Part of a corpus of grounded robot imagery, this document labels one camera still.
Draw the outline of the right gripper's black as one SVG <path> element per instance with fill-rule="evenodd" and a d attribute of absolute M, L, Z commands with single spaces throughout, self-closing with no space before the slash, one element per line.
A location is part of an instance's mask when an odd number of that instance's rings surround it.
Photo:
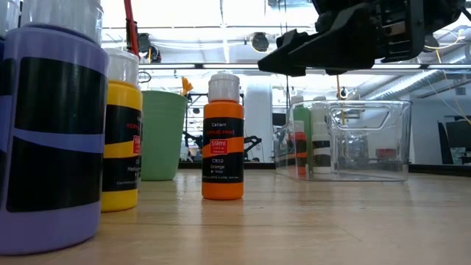
<path fill-rule="evenodd" d="M 330 76 L 370 68 L 375 61 L 375 26 L 368 2 L 314 2 L 316 33 L 293 29 L 276 40 L 277 48 L 258 61 L 258 69 L 290 77 L 321 68 Z M 382 63 L 411 60 L 423 52 L 425 36 L 456 22 L 466 0 L 380 0 Z"/>

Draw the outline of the large green paint bottle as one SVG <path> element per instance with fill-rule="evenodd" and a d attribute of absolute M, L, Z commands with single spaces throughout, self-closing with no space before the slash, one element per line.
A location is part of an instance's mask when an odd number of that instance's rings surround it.
<path fill-rule="evenodd" d="M 310 111 L 302 103 L 304 101 L 303 96 L 292 96 L 291 97 L 291 110 L 293 117 L 293 126 L 294 121 L 303 121 L 304 130 L 307 138 L 307 147 L 308 147 L 308 165 L 307 165 L 307 177 L 310 174 L 311 170 L 311 160 L 312 160 L 312 151 L 311 151 L 311 123 L 310 123 Z"/>

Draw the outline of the small white paint bottle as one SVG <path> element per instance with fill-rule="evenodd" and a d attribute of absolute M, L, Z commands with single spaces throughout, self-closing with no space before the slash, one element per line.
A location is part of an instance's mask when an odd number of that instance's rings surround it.
<path fill-rule="evenodd" d="M 330 174 L 330 135 L 326 123 L 313 123 L 311 140 L 313 150 L 313 173 Z"/>

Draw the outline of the small red-orange paint bottle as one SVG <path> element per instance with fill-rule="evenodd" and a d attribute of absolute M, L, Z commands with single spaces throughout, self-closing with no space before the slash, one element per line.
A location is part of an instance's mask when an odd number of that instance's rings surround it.
<path fill-rule="evenodd" d="M 297 177 L 301 180 L 305 180 L 308 172 L 308 147 L 303 121 L 294 121 L 294 144 Z"/>

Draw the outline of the small orange paint bottle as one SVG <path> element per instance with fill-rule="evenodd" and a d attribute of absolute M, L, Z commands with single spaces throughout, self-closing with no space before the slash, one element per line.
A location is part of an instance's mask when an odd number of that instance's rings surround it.
<path fill-rule="evenodd" d="M 202 138 L 202 196 L 211 200 L 242 198 L 244 108 L 236 75 L 219 73 L 210 78 Z"/>

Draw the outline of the small yellow paint bottle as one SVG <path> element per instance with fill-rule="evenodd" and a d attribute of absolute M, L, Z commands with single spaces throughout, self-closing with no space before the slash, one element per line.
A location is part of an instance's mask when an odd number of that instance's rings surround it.
<path fill-rule="evenodd" d="M 138 202 L 141 172 L 143 94 L 138 88 L 139 58 L 106 48 L 108 69 L 101 210 L 122 211 Z"/>

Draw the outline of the small purple paint bottle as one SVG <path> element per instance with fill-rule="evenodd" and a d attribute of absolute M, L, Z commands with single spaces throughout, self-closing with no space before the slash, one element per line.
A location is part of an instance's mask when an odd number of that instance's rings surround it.
<path fill-rule="evenodd" d="M 0 62 L 0 255 L 99 227 L 109 57 L 101 0 L 23 0 Z"/>

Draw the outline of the round black ceiling fixture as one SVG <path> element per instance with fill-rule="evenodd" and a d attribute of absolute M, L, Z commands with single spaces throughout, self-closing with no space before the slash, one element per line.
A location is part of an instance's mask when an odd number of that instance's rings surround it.
<path fill-rule="evenodd" d="M 255 32 L 251 38 L 251 44 L 257 52 L 267 52 L 269 49 L 269 41 L 264 32 Z"/>

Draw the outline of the white building pillar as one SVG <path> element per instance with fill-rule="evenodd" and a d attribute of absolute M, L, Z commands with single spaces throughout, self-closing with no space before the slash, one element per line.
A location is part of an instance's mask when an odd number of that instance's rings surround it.
<path fill-rule="evenodd" d="M 272 162 L 272 83 L 269 77 L 248 77 L 244 90 L 244 129 L 246 137 L 261 142 L 249 151 L 249 159 Z"/>

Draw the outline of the clear plastic bin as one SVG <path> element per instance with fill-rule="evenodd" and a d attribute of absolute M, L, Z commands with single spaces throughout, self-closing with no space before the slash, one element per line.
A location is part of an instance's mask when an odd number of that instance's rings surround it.
<path fill-rule="evenodd" d="M 302 103 L 310 111 L 313 100 Z M 408 101 L 325 100 L 330 135 L 331 173 L 313 173 L 308 181 L 402 182 L 408 178 L 411 103 Z M 286 124 L 273 135 L 277 173 L 297 177 L 291 107 Z M 377 159 L 376 149 L 396 149 L 394 160 Z"/>

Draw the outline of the black computer monitor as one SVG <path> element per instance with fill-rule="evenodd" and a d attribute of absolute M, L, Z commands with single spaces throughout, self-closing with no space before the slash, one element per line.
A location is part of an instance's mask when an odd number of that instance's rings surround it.
<path fill-rule="evenodd" d="M 438 123 L 442 163 L 471 166 L 471 125 L 467 121 Z"/>

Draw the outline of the green plastic cup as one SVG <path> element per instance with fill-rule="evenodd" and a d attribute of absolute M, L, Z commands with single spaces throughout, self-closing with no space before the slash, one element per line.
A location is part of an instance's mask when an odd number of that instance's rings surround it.
<path fill-rule="evenodd" d="M 144 91 L 141 179 L 173 180 L 180 161 L 187 99 L 177 93 Z"/>

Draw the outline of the silver ventilation duct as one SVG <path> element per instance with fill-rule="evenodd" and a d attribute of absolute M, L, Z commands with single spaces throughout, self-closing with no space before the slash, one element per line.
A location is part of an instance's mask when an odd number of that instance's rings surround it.
<path fill-rule="evenodd" d="M 471 79 L 471 69 L 451 69 L 423 71 L 421 73 L 400 77 L 380 87 L 363 97 L 365 100 L 396 100 L 416 90 L 428 87 L 430 84 L 441 82 L 445 79 L 460 79 L 461 75 Z"/>

